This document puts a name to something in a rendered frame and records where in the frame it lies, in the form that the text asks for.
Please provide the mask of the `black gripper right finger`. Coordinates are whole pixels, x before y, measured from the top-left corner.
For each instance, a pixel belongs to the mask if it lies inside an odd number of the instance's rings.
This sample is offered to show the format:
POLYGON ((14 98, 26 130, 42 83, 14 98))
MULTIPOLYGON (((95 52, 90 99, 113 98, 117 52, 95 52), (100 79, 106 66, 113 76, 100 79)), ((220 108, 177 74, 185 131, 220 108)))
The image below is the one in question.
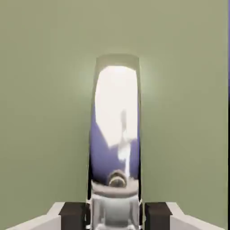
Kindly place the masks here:
POLYGON ((144 230, 225 230, 186 215, 176 202, 150 202, 144 208, 144 230))

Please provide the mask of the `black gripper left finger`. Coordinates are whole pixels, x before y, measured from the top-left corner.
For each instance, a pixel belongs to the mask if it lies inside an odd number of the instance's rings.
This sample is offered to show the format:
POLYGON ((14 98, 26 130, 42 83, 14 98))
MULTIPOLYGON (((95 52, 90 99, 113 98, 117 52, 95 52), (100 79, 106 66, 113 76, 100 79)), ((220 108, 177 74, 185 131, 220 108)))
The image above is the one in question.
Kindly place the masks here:
POLYGON ((46 214, 5 230, 90 230, 86 209, 82 202, 55 202, 46 214))

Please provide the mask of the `curved shiny metal handle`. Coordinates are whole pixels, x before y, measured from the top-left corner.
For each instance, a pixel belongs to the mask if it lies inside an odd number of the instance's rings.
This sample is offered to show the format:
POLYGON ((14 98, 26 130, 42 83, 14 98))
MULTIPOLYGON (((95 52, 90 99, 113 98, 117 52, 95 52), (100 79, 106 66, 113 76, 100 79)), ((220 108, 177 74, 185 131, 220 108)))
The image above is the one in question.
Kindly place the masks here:
POLYGON ((89 129, 86 230, 142 230, 140 59, 96 58, 89 129))

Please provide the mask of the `green painted cabinet door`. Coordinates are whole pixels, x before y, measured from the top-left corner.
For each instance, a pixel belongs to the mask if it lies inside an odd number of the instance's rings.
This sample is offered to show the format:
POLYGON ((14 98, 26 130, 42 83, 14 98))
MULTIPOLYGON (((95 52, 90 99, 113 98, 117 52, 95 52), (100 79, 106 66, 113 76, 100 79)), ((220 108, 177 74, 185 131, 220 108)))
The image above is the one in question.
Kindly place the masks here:
POLYGON ((228 0, 0 0, 0 230, 87 193, 96 58, 140 58, 142 199, 227 228, 228 0))

